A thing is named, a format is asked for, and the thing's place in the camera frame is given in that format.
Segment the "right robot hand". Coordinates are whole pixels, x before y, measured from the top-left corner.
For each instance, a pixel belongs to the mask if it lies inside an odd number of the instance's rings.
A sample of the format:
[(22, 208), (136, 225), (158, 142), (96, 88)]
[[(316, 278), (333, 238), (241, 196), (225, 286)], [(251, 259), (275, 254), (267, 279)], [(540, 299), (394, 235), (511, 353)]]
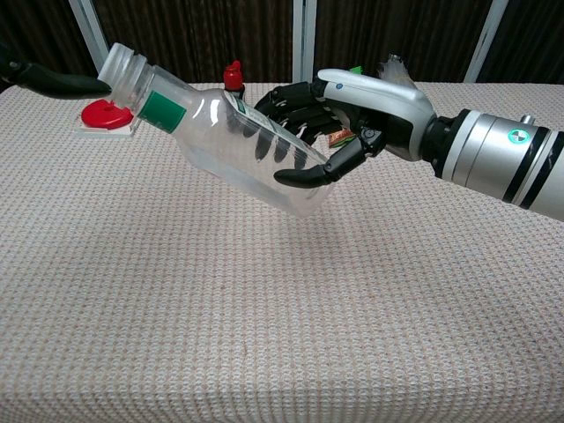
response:
[(421, 160), (423, 137), (436, 117), (418, 88), (339, 69), (320, 70), (309, 82), (278, 86), (256, 109), (307, 145), (338, 130), (353, 133), (353, 140), (322, 165), (275, 172), (277, 182), (300, 189), (332, 184), (383, 150), (403, 160)]

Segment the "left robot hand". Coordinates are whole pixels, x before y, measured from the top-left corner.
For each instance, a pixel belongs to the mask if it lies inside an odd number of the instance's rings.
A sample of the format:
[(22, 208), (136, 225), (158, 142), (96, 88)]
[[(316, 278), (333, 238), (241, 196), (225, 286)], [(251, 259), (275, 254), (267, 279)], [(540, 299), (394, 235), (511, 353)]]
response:
[(111, 87), (94, 77), (55, 72), (38, 63), (18, 57), (1, 43), (1, 79), (39, 95), (59, 100), (108, 97)]

